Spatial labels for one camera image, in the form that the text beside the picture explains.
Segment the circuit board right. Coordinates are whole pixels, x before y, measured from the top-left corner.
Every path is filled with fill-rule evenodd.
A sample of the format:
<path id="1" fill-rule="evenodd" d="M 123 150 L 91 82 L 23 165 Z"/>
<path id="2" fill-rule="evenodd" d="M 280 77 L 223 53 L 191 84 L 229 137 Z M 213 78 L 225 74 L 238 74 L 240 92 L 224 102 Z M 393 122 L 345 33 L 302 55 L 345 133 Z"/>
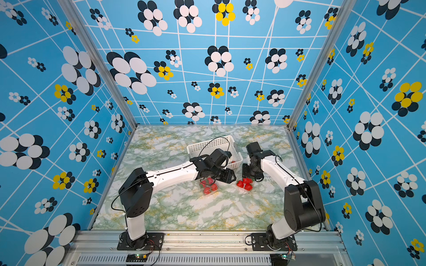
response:
<path id="1" fill-rule="evenodd" d="M 288 266 L 294 258 L 290 254 L 271 254 L 270 261 L 272 266 Z"/>

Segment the green circuit board left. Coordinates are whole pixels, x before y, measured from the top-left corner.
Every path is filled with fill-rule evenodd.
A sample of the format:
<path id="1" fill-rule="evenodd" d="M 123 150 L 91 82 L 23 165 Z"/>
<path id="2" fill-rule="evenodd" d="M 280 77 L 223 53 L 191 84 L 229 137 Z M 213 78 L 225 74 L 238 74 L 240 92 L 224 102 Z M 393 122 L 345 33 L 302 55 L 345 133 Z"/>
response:
<path id="1" fill-rule="evenodd" d="M 126 257 L 127 263 L 146 263 L 149 256 L 147 254 L 128 254 Z"/>

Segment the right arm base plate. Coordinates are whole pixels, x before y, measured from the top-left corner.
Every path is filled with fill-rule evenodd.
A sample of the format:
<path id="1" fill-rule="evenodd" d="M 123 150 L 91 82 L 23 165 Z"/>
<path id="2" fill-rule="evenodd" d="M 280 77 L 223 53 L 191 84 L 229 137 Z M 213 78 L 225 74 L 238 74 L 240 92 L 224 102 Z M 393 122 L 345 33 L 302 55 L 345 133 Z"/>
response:
<path id="1" fill-rule="evenodd" d="M 252 233 L 250 243 L 253 251 L 295 252 L 298 250 L 294 236 L 276 239 L 270 232 Z"/>

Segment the aluminium corner post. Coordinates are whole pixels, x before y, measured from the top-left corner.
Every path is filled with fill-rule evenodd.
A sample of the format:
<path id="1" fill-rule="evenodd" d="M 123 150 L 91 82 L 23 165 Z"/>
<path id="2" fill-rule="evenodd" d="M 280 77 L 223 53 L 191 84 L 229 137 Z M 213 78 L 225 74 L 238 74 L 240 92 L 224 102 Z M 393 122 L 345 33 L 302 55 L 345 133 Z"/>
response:
<path id="1" fill-rule="evenodd" d="M 289 132 L 292 132 L 292 128 L 295 126 L 299 116 L 301 115 L 305 106 L 305 101 L 307 97 L 309 96 L 309 94 L 312 92 L 313 88 L 315 87 L 315 83 L 318 80 L 318 77 L 320 76 L 326 64 L 326 59 L 328 58 L 330 51 L 334 48 L 334 45 L 336 44 L 337 39 L 339 38 L 339 35 L 341 34 L 344 26 L 346 25 L 346 22 L 349 18 L 349 15 L 351 14 L 351 11 L 355 3 L 356 3 L 356 0 L 343 1 L 342 6 L 339 8 L 337 21 L 335 22 L 335 25 L 330 30 L 324 42 L 324 45 L 315 61 L 312 71 L 310 75 L 308 76 L 307 85 L 302 90 L 302 93 L 297 101 L 297 104 L 295 105 L 294 111 L 291 115 L 290 122 L 288 124 Z"/>
<path id="2" fill-rule="evenodd" d="M 77 9 L 74 7 L 72 1 L 58 1 L 66 17 L 71 21 L 72 26 L 77 32 L 77 36 L 82 42 L 86 52 L 91 57 L 94 65 L 99 70 L 100 77 L 105 83 L 105 86 L 110 91 L 112 97 L 120 107 L 124 117 L 127 119 L 130 127 L 135 130 L 137 128 L 137 123 L 134 116 L 130 112 L 130 109 L 123 101 L 122 93 L 117 87 L 114 79 L 112 78 L 107 66 L 105 65 L 103 58 L 97 47 L 94 43 L 94 38 L 89 34 L 86 26 L 83 24 L 83 21 L 80 15 L 77 12 Z"/>

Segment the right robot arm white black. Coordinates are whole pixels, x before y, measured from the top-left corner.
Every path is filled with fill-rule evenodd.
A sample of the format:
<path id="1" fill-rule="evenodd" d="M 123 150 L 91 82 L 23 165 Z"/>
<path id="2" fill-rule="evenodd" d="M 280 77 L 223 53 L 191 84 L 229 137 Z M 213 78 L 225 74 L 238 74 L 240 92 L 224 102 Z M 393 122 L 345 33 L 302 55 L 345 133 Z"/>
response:
<path id="1" fill-rule="evenodd" d="M 269 175 L 284 192 L 284 216 L 269 225 L 266 244 L 279 251 L 288 248 L 291 237 L 302 230 L 321 226 L 326 220 L 320 188 L 313 180 L 304 180 L 282 164 L 278 155 L 270 150 L 248 152 L 249 163 L 243 165 L 247 177 L 259 180 Z"/>

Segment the clear plastic clamshell container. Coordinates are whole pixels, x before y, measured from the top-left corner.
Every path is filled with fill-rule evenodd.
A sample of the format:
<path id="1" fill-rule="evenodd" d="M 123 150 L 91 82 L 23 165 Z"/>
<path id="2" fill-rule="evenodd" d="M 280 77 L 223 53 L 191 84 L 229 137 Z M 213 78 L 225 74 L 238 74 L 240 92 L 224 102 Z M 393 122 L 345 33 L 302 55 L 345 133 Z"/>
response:
<path id="1" fill-rule="evenodd" d="M 208 177 L 208 178 L 206 178 L 206 179 L 203 179 L 202 181 L 204 181 L 204 182 L 206 182 L 208 185 L 206 186 L 206 187 L 209 187 L 209 188 L 211 188 L 211 185 L 213 185 L 213 184 L 217 184 L 217 182 L 216 182 L 216 180 L 215 179 L 213 179 L 213 178 L 211 178 L 211 177 Z M 201 191 L 202 191 L 202 193 L 203 193 L 203 195 L 205 195 L 204 194 L 204 186 L 203 185 L 201 185 L 200 183 L 199 183 L 199 186 L 200 186 L 200 189 L 201 189 Z M 211 193 L 210 194 L 213 194 L 213 193 L 215 193 L 215 192 L 217 192 L 219 189 L 217 189 L 216 191 L 211 191 Z"/>

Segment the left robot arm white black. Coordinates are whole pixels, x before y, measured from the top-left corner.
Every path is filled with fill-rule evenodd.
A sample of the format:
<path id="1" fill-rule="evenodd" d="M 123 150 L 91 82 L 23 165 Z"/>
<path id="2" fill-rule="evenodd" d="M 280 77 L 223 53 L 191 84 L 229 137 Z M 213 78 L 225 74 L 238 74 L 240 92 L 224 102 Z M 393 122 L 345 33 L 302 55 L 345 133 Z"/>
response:
<path id="1" fill-rule="evenodd" d="M 119 198 L 125 213 L 126 230 L 120 241 L 124 248 L 142 250 L 150 245 L 145 228 L 144 213 L 148 210 L 152 196 L 157 192 L 187 181 L 211 178 L 231 184 L 236 181 L 232 169 L 223 166 L 225 159 L 210 156 L 193 157 L 175 167 L 146 172 L 135 169 L 119 189 Z"/>

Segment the right aluminium corner post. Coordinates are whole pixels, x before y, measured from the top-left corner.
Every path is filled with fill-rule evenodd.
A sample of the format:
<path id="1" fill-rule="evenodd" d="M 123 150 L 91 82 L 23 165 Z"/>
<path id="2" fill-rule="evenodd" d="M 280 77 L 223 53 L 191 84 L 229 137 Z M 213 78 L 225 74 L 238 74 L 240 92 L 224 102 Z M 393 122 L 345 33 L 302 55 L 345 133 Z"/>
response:
<path id="1" fill-rule="evenodd" d="M 335 25 L 330 30 L 324 42 L 324 45 L 315 61 L 312 71 L 310 75 L 308 76 L 307 85 L 302 90 L 302 93 L 297 101 L 297 104 L 295 105 L 294 111 L 291 115 L 290 122 L 288 124 L 289 132 L 292 132 L 292 128 L 295 126 L 299 116 L 301 115 L 305 106 L 305 101 L 307 97 L 309 96 L 309 94 L 312 92 L 313 88 L 315 87 L 315 83 L 318 80 L 318 77 L 320 76 L 326 64 L 326 59 L 328 58 L 330 51 L 334 48 L 334 45 L 336 44 L 337 39 L 339 38 L 339 35 L 341 34 L 344 26 L 346 25 L 346 22 L 349 18 L 349 15 L 351 14 L 351 11 L 355 3 L 356 3 L 356 0 L 343 1 L 342 6 L 339 8 L 337 21 L 335 22 Z"/>

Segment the left aluminium corner post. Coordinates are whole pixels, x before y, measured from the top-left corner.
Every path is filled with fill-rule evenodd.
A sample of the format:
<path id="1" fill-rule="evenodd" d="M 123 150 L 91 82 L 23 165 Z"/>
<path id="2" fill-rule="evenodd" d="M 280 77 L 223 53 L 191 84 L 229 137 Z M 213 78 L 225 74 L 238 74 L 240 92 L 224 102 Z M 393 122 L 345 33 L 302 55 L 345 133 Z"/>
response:
<path id="1" fill-rule="evenodd" d="M 124 117 L 127 119 L 130 127 L 135 130 L 137 128 L 137 123 L 134 116 L 130 112 L 130 109 L 123 101 L 122 93 L 117 87 L 114 79 L 112 78 L 107 66 L 105 65 L 103 58 L 97 47 L 94 43 L 94 38 L 89 34 L 86 26 L 83 24 L 83 21 L 80 15 L 77 12 L 77 9 L 74 7 L 72 1 L 58 1 L 66 17 L 71 21 L 72 26 L 77 32 L 77 36 L 82 42 L 86 52 L 91 57 L 94 65 L 99 70 L 100 77 L 105 83 L 105 86 L 110 91 L 112 97 L 120 107 Z"/>

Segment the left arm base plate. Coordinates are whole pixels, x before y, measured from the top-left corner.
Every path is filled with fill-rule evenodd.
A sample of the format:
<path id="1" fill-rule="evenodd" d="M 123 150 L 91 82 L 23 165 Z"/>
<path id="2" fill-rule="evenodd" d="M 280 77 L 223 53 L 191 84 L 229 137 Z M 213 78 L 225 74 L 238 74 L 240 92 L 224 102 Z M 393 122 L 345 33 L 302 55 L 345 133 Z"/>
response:
<path id="1" fill-rule="evenodd" d="M 127 231 L 119 236 L 117 250 L 162 250 L 164 233 L 147 232 L 142 237 L 131 240 Z"/>

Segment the aluminium front frame rail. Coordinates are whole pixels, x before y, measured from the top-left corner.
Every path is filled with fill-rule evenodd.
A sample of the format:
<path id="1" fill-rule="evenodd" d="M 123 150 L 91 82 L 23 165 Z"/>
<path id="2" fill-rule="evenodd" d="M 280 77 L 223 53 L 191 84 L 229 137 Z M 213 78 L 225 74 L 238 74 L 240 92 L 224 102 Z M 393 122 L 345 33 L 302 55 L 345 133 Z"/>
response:
<path id="1" fill-rule="evenodd" d="M 252 231 L 165 231 L 162 250 L 117 250 L 119 231 L 77 235 L 65 266 L 271 266 L 271 254 L 290 254 L 289 266 L 350 266 L 337 232 L 301 232 L 293 252 L 253 251 Z M 127 263 L 128 254 L 147 254 L 146 263 Z"/>

